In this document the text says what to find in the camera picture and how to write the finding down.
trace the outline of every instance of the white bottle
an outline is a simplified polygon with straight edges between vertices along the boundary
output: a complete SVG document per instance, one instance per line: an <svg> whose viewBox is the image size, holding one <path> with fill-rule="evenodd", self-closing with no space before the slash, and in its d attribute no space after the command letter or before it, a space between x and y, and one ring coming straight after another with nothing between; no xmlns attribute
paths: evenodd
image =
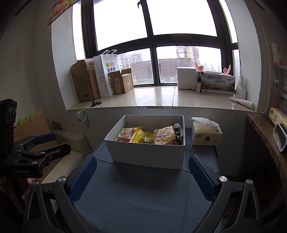
<svg viewBox="0 0 287 233"><path fill-rule="evenodd" d="M239 81L238 81L238 85L237 85L237 87L236 87L235 98L245 100L245 97L246 97L246 89L244 89L243 83L244 83L243 76L240 76Z"/></svg>

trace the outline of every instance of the tube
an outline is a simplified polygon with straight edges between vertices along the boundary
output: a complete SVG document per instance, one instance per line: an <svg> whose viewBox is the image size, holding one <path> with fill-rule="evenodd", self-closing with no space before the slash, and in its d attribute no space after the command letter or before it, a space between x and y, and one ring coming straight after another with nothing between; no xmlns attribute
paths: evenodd
<svg viewBox="0 0 287 233"><path fill-rule="evenodd" d="M243 100L243 99L238 99L238 98L234 98L234 97L231 97L231 98L228 98L229 100L232 100L236 103L239 103L239 104L242 104L243 106L245 107L248 107L250 109L253 109L253 105L254 103L249 101L249 100Z"/></svg>

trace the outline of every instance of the blue tablecloth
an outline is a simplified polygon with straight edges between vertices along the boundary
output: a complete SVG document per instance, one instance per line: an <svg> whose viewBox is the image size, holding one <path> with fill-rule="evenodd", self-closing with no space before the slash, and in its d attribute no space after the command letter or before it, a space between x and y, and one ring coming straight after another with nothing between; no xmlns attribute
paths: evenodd
<svg viewBox="0 0 287 233"><path fill-rule="evenodd" d="M197 154L218 172L213 146L192 146L186 129L181 170L114 163L105 143L93 154L98 166L81 199L74 203L92 232L192 232L211 202L205 200L188 169Z"/></svg>

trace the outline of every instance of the window frame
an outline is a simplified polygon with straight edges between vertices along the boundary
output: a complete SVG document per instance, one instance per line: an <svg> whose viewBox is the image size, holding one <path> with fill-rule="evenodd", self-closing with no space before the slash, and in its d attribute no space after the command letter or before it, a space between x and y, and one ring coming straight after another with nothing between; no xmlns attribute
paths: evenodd
<svg viewBox="0 0 287 233"><path fill-rule="evenodd" d="M134 87L144 86L176 86L177 83L160 83L159 67L156 48L161 46L203 46L219 48L221 51L221 67L232 65L230 74L233 75L233 53L232 50L238 49L238 43L231 43L231 35L229 32L227 20L219 1L206 0L217 33L216 36L208 36L201 34L162 34L154 35L152 23L146 0L139 0L146 25L147 37L127 41L121 44L116 44L102 50L97 48L97 39L94 22L94 0L81 1L82 14L82 33L86 59L93 58L105 50L117 49L117 53L126 53L134 50L149 48L151 53L151 62L153 70L153 84L135 85Z"/></svg>

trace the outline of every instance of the bag handle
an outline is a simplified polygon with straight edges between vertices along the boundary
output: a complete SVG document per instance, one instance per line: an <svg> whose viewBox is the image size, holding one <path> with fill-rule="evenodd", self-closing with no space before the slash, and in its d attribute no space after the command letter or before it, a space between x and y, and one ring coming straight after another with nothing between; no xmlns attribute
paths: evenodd
<svg viewBox="0 0 287 233"><path fill-rule="evenodd" d="M117 49L112 49L111 51L113 51L111 54L114 54L117 51Z"/></svg>
<svg viewBox="0 0 287 233"><path fill-rule="evenodd" d="M109 52L110 52L109 50L106 50L102 54L108 54Z"/></svg>

